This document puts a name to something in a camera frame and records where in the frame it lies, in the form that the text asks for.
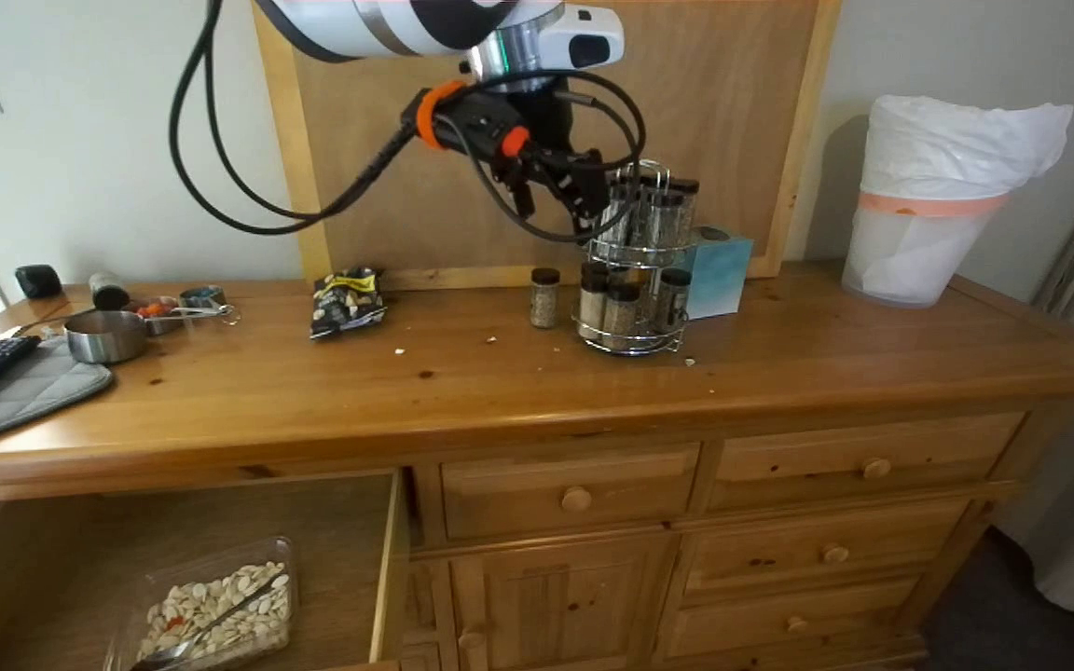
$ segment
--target metal container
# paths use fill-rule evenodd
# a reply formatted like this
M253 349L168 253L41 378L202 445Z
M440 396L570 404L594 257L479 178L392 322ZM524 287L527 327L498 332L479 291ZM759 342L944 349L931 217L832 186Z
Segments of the metal container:
M80 363L116 366L146 349L146 327L132 311L85 311L62 322Z
M613 291L604 313L578 304L581 313L602 313L596 322L578 322L578 338L587 348L624 358L649 358L681 348L681 304L694 263L694 195L694 178L674 178L655 161L647 161L637 175L613 175L613 206L602 219L581 225L587 230L596 230L596 238L581 247L587 263L608 268L604 287Z

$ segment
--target desk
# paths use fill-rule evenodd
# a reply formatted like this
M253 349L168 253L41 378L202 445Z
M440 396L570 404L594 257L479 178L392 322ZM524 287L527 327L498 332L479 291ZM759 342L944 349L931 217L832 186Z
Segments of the desk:
M1074 332L970 283L878 304L827 263L642 363L531 327L524 291L394 294L332 342L304 283L224 291L234 325L161 334L107 396L0 437L0 501L401 466L418 668L914 661L1074 404ZM484 622L507 608L527 625Z

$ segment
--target black cable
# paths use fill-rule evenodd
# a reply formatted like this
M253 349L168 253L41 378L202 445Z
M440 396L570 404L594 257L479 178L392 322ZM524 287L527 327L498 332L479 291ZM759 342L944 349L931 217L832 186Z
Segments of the black cable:
M182 150L181 150L181 119L182 119L182 106L185 106L185 92L190 92L190 81L195 81L195 69L209 60L209 48L213 48L213 33L217 33L217 17L220 17L220 0L209 0L209 12L207 12L207 22L202 22L202 33L190 48L190 60L177 81L177 92L172 92L172 112L168 112L168 150L172 150L172 163L177 163L177 175L181 184L190 191L190 196L209 211L217 217L220 225L234 229L234 230L248 230L248 235L295 235L295 230L305 230L342 209L351 209L376 178L382 170L394 161L394 154L414 139L414 127L409 124L401 124L394 135L386 143L386 150L357 170L357 178L325 209L317 211L304 211L295 225L284 225L284 229L263 229L263 225L241 225L227 211L220 211L202 191L199 184L190 178L185 163L182 163Z
M217 87L213 87L213 38L209 38L209 48L207 48L207 124L209 124L209 139L213 139L213 154L217 161L224 163L224 170L230 175L230 184L250 196L256 202L263 209L277 211L277 217L295 217L295 219L305 219L315 211L295 211L295 209L284 209L268 196L263 196L234 166L230 154L227 154L227 143L224 143L224 129L217 124Z

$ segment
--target white plastic bag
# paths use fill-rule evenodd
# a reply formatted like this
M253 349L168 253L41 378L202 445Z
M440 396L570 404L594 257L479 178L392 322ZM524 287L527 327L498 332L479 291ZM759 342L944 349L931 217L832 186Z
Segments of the white plastic bag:
M1007 195L1064 156L1069 112L878 96L842 283L931 304Z

